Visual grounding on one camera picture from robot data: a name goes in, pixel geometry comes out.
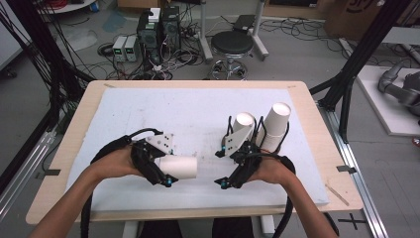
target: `black stool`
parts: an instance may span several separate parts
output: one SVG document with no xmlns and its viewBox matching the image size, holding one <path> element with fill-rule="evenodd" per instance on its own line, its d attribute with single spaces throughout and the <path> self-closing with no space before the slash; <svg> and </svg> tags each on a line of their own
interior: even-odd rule
<svg viewBox="0 0 420 238">
<path fill-rule="evenodd" d="M 226 60 L 217 60 L 211 67 L 210 73 L 216 79 L 229 79 L 230 76 L 236 76 L 244 80 L 248 75 L 248 69 L 235 59 L 249 55 L 253 46 L 253 39 L 245 33 L 232 31 L 216 34 L 211 40 L 212 50 L 226 57 Z"/>
</svg>

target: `human arm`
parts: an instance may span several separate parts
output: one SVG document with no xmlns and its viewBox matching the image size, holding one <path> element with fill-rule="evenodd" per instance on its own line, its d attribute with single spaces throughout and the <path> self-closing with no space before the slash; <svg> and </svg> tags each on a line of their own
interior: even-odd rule
<svg viewBox="0 0 420 238">
<path fill-rule="evenodd" d="M 87 198 L 102 180 L 127 175 L 141 176 L 132 164 L 130 153 L 131 146 L 127 146 L 87 167 L 29 237 L 65 237 Z"/>
<path fill-rule="evenodd" d="M 318 210 L 299 178 L 274 158 L 263 158 L 250 180 L 263 180 L 283 186 L 293 202 L 297 215 L 309 238 L 337 237 L 330 223 Z"/>
</svg>

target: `gray robot arm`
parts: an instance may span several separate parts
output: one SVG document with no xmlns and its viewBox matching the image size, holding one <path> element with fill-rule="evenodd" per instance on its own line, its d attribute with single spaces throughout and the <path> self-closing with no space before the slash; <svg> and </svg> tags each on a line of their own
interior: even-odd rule
<svg viewBox="0 0 420 238">
<path fill-rule="evenodd" d="M 379 79 L 377 89 L 380 92 L 389 94 L 396 99 L 398 102 L 410 108 L 420 106 L 420 91 L 417 87 L 420 86 L 420 72 L 414 74 L 408 74 L 405 77 L 404 86 L 398 87 L 393 84 L 393 81 L 398 77 L 399 71 L 403 67 L 403 62 L 399 62 L 393 66 L 390 70 L 386 71 Z"/>
</svg>

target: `forearm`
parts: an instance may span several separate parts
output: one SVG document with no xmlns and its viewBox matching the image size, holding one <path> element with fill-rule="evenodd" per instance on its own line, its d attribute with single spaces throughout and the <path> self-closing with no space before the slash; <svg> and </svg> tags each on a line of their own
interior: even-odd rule
<svg viewBox="0 0 420 238">
<path fill-rule="evenodd" d="M 30 237 L 65 237 L 100 181 L 92 169 L 86 169 L 41 220 Z"/>
<path fill-rule="evenodd" d="M 325 216 L 318 210 L 311 197 L 297 177 L 292 177 L 284 186 L 293 202 L 300 221 L 309 238 L 337 237 Z"/>
</svg>

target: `wrist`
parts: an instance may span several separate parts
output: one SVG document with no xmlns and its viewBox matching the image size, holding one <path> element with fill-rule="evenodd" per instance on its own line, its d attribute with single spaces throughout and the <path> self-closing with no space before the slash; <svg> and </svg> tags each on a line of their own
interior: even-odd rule
<svg viewBox="0 0 420 238">
<path fill-rule="evenodd" d="M 288 175 L 285 176 L 285 178 L 283 178 L 280 182 L 280 185 L 287 191 L 291 191 L 294 187 L 298 187 L 298 186 L 302 186 L 301 181 L 299 180 L 299 178 L 293 174 L 290 173 Z"/>
<path fill-rule="evenodd" d="M 98 184 L 99 182 L 101 182 L 102 180 L 105 179 L 101 175 L 101 173 L 97 170 L 97 168 L 94 166 L 94 164 L 87 167 L 83 171 L 82 175 L 83 175 L 84 179 L 86 179 L 87 181 L 89 181 L 91 183 L 94 183 L 94 184 Z"/>
</svg>

